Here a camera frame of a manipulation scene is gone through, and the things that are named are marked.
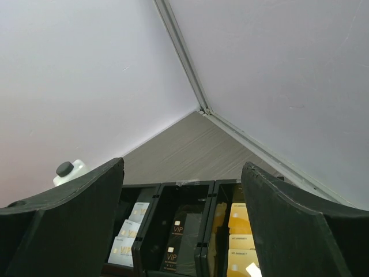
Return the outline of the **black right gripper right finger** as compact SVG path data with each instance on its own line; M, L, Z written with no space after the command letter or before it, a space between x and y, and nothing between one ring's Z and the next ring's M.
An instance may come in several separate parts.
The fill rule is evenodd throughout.
M368 211L247 162L241 182L262 276L368 276Z

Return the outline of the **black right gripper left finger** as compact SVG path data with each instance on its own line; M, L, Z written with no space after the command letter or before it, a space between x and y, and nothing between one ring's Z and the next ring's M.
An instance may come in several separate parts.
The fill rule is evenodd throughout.
M1 209L2 276L99 276L109 249L124 160Z

